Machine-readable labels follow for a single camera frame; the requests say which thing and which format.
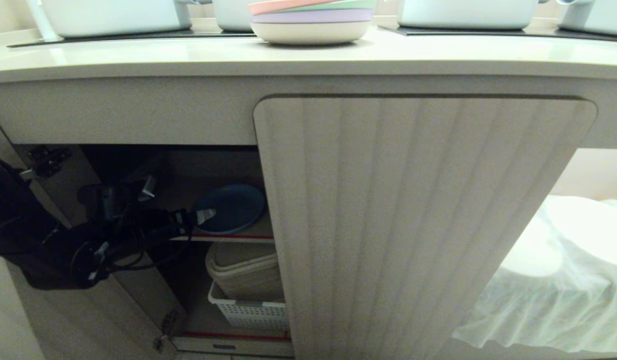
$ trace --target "black mat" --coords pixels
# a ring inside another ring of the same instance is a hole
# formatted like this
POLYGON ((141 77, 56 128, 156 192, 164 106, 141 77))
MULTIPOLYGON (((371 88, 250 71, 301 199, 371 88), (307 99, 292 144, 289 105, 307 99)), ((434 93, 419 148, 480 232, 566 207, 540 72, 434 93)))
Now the black mat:
POLYGON ((233 32, 222 30, 178 30, 162 32, 146 32, 143 34, 124 34, 111 36, 92 36, 84 38, 66 38, 58 41, 35 41, 31 43, 20 43, 10 45, 9 48, 23 48, 26 46, 47 45, 47 44, 66 44, 66 43, 87 43, 93 41, 114 41, 114 40, 141 40, 141 39, 195 39, 195 38, 222 38, 222 37, 255 37, 253 32, 233 32))
POLYGON ((484 29, 430 29, 424 27, 404 27, 400 25, 380 26, 382 29, 396 32, 405 36, 412 35, 496 35, 510 37, 552 37, 564 39, 583 39, 583 40, 601 40, 601 41, 616 41, 617 36, 606 34, 592 34, 589 32, 571 31, 558 29, 536 30, 484 30, 484 29))

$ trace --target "stacked bowls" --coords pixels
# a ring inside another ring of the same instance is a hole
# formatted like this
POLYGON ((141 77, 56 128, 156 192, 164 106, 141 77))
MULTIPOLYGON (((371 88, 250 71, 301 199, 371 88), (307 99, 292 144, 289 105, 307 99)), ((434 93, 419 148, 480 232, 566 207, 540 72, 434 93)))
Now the stacked bowls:
POLYGON ((269 0, 248 7, 251 28, 269 43, 342 44, 363 37, 376 0, 269 0))

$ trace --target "purple bowl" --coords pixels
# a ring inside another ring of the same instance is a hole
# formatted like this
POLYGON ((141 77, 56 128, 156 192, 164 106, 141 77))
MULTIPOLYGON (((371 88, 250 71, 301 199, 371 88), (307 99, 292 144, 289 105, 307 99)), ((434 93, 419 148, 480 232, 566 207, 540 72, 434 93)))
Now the purple bowl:
POLYGON ((357 23, 359 21, 371 21, 372 19, 373 9, 334 9, 256 14, 251 22, 262 24, 318 24, 357 23))

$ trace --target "blue plate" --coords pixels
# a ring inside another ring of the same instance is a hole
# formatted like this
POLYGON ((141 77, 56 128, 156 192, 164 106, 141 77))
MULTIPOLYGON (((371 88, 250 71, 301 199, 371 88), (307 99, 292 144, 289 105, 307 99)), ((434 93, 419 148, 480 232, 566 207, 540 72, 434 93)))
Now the blue plate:
POLYGON ((262 191, 256 187, 235 184, 220 187, 202 196, 192 209, 215 209, 217 214, 197 228, 213 235, 238 233, 258 221, 267 207, 262 191))

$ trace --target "beige container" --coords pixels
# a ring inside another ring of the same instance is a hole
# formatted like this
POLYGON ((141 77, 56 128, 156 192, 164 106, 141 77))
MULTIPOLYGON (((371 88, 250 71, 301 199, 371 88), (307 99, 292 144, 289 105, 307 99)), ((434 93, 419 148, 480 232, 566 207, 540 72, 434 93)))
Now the beige container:
POLYGON ((229 299, 284 298, 274 244, 214 243, 206 253, 206 270, 229 299))

